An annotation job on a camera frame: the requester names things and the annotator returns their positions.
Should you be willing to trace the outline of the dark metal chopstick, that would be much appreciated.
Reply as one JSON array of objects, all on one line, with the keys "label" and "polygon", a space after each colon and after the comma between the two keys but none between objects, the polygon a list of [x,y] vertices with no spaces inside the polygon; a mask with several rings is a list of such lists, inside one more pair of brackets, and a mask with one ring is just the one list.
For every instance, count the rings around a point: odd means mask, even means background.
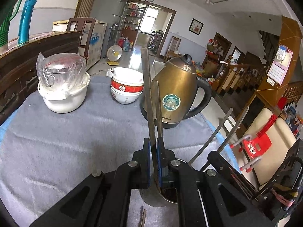
[{"label": "dark metal chopstick", "polygon": [[148,121],[149,139],[151,141],[151,155],[152,164],[154,168],[154,178],[156,186],[158,186],[158,166],[157,166],[157,149],[156,149],[156,135],[155,135],[155,121],[152,109],[152,88],[151,88],[151,73],[149,68],[149,55],[146,47],[141,48],[142,58],[142,73],[144,80],[144,93],[146,102],[146,115]]}]

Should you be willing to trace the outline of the grey perforated utensil holder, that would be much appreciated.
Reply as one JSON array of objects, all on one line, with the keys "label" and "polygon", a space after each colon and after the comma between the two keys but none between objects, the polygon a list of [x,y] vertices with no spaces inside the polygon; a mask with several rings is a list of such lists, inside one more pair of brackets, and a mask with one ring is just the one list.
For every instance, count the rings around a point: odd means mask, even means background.
[{"label": "grey perforated utensil holder", "polygon": [[177,204],[180,208],[188,208],[195,192],[193,167],[180,159],[158,159],[158,186],[154,174],[151,186],[141,190],[143,201],[152,207],[164,207]]}]

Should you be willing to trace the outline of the dark chopstick on cloth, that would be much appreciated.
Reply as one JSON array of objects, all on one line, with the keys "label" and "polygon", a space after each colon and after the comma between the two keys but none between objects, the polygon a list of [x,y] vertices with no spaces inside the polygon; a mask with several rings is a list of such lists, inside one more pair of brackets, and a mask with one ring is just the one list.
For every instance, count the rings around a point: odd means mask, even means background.
[{"label": "dark chopstick on cloth", "polygon": [[156,80],[153,85],[154,104],[156,110],[156,125],[158,138],[163,138],[163,124],[162,124],[162,108],[160,99],[159,82]]},{"label": "dark chopstick on cloth", "polygon": [[147,212],[146,209],[144,209],[142,212],[140,227],[145,227],[146,212]]}]

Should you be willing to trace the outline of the red plastic stool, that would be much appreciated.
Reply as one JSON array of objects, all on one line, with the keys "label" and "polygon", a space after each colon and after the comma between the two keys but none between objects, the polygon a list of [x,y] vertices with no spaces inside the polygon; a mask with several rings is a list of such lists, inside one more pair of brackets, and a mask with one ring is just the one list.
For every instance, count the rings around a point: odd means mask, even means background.
[{"label": "red plastic stool", "polygon": [[267,130],[274,124],[277,119],[276,114],[272,114],[268,122],[263,126],[263,128],[256,134],[253,138],[251,134],[246,134],[238,141],[230,145],[230,148],[234,148],[240,144],[239,152],[243,150],[246,151],[247,155],[251,159],[248,163],[240,167],[240,170],[245,170],[249,173],[253,167],[262,159],[263,154],[271,147],[272,142],[268,135]]}]

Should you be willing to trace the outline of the grey table cloth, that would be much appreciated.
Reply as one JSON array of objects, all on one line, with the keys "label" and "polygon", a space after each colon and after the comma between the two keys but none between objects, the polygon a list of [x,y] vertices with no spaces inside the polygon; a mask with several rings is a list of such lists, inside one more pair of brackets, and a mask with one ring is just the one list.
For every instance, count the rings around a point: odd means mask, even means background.
[{"label": "grey table cloth", "polygon": [[19,226],[29,226],[94,170],[107,173],[130,161],[148,136],[140,102],[117,103],[104,76],[92,77],[73,112],[52,112],[34,92],[1,129],[1,200]]}]

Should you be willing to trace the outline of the red white stacked bowls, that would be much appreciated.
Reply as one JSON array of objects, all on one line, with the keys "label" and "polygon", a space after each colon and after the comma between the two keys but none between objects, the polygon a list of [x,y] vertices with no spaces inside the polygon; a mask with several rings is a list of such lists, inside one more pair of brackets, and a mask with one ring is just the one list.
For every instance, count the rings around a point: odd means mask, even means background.
[{"label": "red white stacked bowls", "polygon": [[110,89],[113,98],[124,105],[134,102],[143,92],[143,74],[131,68],[115,67]]}]

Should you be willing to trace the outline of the brass electric kettle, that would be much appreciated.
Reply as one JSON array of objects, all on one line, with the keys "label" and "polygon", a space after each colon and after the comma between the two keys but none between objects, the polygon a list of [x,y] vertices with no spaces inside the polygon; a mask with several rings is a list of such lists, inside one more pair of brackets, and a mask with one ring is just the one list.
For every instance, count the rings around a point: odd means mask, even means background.
[{"label": "brass electric kettle", "polygon": [[168,60],[152,79],[155,81],[159,82],[165,129],[199,114],[211,100],[212,88],[206,79],[198,77],[189,54]]}]

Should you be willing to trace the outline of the white pot with bagged bowl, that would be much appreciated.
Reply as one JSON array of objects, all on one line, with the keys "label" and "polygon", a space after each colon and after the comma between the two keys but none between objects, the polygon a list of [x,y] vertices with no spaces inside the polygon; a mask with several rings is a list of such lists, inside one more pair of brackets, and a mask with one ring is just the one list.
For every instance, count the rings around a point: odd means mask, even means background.
[{"label": "white pot with bagged bowl", "polygon": [[60,53],[46,58],[39,53],[36,70],[37,90],[51,111],[69,113],[84,102],[91,77],[83,57],[77,53]]}]

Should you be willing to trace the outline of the red white rice cooker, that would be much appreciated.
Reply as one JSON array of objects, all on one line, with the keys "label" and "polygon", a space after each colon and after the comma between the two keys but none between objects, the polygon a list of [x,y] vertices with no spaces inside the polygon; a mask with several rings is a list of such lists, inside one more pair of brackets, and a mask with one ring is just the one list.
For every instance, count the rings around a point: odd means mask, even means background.
[{"label": "red white rice cooker", "polygon": [[106,71],[106,76],[107,77],[112,77],[113,76],[113,72],[114,72],[114,68],[110,68]]}]

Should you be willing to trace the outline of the white floor fan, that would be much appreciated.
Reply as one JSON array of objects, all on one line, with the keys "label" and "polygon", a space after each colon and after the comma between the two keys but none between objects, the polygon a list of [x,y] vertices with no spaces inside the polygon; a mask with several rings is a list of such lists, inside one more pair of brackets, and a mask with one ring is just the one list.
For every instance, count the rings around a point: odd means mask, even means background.
[{"label": "white floor fan", "polygon": [[119,45],[111,46],[107,51],[107,64],[110,66],[118,66],[122,53],[123,50]]}]

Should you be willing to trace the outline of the white chest freezer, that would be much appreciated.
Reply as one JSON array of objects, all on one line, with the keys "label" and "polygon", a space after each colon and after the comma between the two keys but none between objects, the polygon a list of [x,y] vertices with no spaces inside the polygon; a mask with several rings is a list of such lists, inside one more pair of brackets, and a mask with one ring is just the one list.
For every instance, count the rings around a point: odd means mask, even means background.
[{"label": "white chest freezer", "polygon": [[107,24],[92,17],[70,18],[53,22],[52,31],[81,31],[78,54],[86,59],[86,69],[90,69],[101,58],[103,40]]}]

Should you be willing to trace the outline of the blue thermos bottle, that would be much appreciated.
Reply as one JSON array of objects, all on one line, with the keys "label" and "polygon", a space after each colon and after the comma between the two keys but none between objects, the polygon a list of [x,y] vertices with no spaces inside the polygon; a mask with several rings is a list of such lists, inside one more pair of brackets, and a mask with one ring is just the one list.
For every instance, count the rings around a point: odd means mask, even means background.
[{"label": "blue thermos bottle", "polygon": [[18,36],[19,45],[24,44],[29,40],[31,17],[36,3],[37,0],[26,0],[24,3],[22,13],[20,16],[20,24],[19,24],[19,36]]}]

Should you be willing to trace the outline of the grey refrigerator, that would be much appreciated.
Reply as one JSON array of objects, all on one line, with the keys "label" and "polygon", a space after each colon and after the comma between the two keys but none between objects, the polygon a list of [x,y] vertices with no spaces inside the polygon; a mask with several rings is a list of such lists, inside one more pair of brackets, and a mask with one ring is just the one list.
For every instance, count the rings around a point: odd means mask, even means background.
[{"label": "grey refrigerator", "polygon": [[90,16],[107,24],[101,58],[106,57],[108,49],[117,44],[121,36],[127,2],[128,0],[94,0]]}]

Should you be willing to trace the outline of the green thermos flask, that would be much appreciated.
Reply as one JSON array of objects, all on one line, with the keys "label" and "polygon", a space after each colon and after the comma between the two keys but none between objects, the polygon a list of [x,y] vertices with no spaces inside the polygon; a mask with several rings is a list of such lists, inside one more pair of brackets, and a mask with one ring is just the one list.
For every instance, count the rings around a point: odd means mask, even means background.
[{"label": "green thermos flask", "polygon": [[18,0],[17,3],[10,9],[8,15],[4,19],[0,27],[0,54],[4,54],[8,51],[8,34],[11,20],[16,16],[22,0]]}]

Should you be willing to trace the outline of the wooden chair at wall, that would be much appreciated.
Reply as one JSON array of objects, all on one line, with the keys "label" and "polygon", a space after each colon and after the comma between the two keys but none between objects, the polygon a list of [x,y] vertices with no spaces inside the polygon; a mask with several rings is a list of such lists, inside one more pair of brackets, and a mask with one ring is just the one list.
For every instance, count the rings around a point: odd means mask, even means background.
[{"label": "wooden chair at wall", "polygon": [[170,58],[175,58],[179,56],[180,43],[181,43],[180,38],[172,36],[166,54],[164,56],[164,61],[168,61]]}]

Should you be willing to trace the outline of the wall calendar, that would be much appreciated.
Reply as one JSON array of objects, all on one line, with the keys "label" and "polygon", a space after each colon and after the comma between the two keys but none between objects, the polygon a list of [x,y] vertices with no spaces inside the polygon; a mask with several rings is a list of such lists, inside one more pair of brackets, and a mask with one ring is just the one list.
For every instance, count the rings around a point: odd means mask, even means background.
[{"label": "wall calendar", "polygon": [[292,59],[293,51],[284,45],[280,45],[273,59],[271,67],[267,76],[278,85],[283,83],[286,76],[290,62]]}]

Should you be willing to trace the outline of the framed wall picture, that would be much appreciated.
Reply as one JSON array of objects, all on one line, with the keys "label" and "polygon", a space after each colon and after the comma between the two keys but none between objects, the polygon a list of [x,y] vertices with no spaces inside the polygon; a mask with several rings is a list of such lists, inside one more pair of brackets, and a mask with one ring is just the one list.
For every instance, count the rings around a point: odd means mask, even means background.
[{"label": "framed wall picture", "polygon": [[200,35],[203,25],[204,24],[202,22],[200,22],[196,19],[192,19],[192,22],[191,22],[188,30],[196,35]]}]

